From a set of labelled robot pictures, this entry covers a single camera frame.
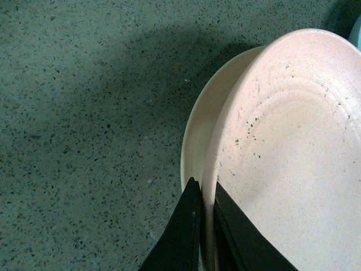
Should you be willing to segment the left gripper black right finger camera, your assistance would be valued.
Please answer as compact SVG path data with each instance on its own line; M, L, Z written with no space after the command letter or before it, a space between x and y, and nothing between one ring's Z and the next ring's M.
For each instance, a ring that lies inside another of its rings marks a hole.
M219 270L296 270L217 183L214 226Z

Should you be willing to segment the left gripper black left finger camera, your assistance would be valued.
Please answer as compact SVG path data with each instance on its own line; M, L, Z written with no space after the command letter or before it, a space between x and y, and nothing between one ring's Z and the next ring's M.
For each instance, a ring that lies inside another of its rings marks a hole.
M191 177L176 208L140 270L198 270L202 200L199 183Z

